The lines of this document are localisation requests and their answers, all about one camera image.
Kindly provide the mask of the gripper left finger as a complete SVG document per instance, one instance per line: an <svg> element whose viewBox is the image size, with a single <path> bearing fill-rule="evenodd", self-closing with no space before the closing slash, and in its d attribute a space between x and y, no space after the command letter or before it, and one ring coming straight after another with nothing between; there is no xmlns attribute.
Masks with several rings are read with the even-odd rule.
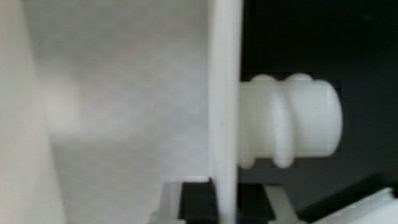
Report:
<svg viewBox="0 0 398 224"><path fill-rule="evenodd" d="M167 182L148 224L219 224L219 220L214 179Z"/></svg>

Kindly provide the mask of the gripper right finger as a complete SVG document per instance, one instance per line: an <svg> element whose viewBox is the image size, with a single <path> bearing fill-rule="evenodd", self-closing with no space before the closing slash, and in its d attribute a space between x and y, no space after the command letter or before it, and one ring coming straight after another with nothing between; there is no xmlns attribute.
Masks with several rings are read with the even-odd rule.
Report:
<svg viewBox="0 0 398 224"><path fill-rule="evenodd" d="M281 185L238 185L238 224L308 224Z"/></svg>

